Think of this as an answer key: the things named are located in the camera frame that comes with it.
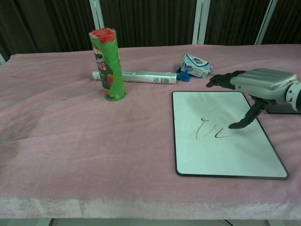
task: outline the pink blanket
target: pink blanket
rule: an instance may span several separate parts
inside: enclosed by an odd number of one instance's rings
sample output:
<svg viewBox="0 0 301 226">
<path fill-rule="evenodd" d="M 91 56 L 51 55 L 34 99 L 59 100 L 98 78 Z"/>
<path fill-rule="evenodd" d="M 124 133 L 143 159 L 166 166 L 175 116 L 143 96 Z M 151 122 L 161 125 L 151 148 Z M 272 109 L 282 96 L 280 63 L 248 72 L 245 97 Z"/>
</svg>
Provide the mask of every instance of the pink blanket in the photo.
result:
<svg viewBox="0 0 301 226">
<path fill-rule="evenodd" d="M 120 59 L 123 70 L 170 72 L 184 53 L 214 73 L 301 75 L 301 45 L 122 48 Z M 126 97 L 108 102 L 95 68 L 92 51 L 0 67 L 0 218 L 301 219 L 300 115 L 259 117 L 288 180 L 180 177 L 171 93 L 209 90 L 207 80 L 125 82 Z"/>
</svg>

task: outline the black cable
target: black cable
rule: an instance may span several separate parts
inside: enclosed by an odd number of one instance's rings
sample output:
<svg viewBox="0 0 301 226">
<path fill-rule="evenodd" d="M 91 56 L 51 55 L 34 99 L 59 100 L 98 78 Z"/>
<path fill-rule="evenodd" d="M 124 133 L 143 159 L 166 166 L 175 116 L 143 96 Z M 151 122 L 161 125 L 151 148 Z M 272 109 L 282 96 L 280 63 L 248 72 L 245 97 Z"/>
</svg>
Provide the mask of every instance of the black cable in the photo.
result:
<svg viewBox="0 0 301 226">
<path fill-rule="evenodd" d="M 231 224 L 228 220 L 224 220 L 226 221 L 229 225 L 234 226 L 233 224 Z"/>
</svg>

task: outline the whiteboard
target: whiteboard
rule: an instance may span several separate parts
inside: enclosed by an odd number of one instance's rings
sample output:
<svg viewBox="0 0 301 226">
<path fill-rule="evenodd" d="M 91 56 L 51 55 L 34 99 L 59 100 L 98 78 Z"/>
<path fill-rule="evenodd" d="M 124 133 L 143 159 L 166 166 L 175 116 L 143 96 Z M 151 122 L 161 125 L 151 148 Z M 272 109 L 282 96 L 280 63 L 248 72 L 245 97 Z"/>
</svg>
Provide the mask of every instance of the whiteboard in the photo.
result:
<svg viewBox="0 0 301 226">
<path fill-rule="evenodd" d="M 250 109 L 242 93 L 175 91 L 172 97 L 179 175 L 288 178 L 257 119 L 243 129 L 228 128 Z"/>
</svg>

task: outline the blue object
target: blue object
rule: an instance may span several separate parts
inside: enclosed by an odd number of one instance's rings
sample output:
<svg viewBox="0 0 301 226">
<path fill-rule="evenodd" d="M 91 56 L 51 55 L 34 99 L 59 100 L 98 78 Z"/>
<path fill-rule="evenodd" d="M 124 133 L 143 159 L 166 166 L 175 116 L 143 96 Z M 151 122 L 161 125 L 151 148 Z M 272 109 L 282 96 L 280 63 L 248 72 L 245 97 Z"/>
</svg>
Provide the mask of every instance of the blue object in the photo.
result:
<svg viewBox="0 0 301 226">
<path fill-rule="evenodd" d="M 190 80 L 190 74 L 187 72 L 181 72 L 181 68 L 175 71 L 177 73 L 177 80 L 181 81 L 189 81 Z"/>
</svg>

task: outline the red lid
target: red lid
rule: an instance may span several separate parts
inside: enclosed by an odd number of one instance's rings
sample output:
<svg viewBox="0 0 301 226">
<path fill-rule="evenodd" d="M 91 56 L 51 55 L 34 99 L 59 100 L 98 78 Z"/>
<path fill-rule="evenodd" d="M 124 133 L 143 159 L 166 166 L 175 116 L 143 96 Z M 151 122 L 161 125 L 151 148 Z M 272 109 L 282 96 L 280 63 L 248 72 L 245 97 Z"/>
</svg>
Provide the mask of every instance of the red lid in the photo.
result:
<svg viewBox="0 0 301 226">
<path fill-rule="evenodd" d="M 98 37 L 98 39 L 100 40 L 100 42 L 102 44 L 109 42 L 109 41 L 114 41 L 115 40 L 115 33 L 116 31 L 114 29 L 111 28 L 102 28 L 102 29 L 98 29 L 98 30 L 94 30 L 91 31 L 91 33 L 93 35 L 95 35 L 96 37 Z"/>
</svg>

